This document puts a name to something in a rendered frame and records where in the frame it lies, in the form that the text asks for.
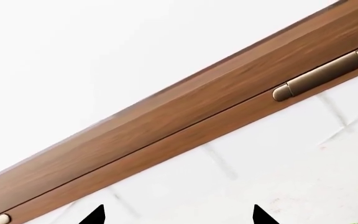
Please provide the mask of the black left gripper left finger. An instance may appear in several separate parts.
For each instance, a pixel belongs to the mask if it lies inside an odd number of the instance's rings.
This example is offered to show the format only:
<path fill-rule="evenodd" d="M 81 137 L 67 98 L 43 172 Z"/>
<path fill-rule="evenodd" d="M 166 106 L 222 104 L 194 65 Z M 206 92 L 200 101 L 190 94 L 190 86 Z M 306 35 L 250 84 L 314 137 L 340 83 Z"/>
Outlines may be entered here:
<path fill-rule="evenodd" d="M 104 224 L 106 219 L 104 205 L 100 205 L 86 216 L 79 224 Z"/>

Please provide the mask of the brown wooden cabinet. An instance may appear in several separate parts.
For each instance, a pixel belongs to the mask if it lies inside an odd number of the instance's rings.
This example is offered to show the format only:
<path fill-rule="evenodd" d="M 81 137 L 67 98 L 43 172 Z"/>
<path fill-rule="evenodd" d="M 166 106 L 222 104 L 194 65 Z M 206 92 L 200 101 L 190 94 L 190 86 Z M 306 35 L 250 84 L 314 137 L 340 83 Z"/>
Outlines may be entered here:
<path fill-rule="evenodd" d="M 358 0 L 339 0 L 0 172 L 0 215 L 24 224 L 355 78 L 272 96 L 356 50 Z"/>

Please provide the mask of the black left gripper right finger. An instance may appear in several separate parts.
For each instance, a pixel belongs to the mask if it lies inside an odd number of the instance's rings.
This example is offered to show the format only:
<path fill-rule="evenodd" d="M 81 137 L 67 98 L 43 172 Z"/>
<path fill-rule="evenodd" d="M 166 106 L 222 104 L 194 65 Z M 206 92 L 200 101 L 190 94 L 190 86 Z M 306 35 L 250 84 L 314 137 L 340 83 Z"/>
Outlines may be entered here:
<path fill-rule="evenodd" d="M 254 205 L 253 222 L 254 224 L 279 224 L 274 218 L 272 218 L 265 210 L 263 210 L 258 205 Z"/>

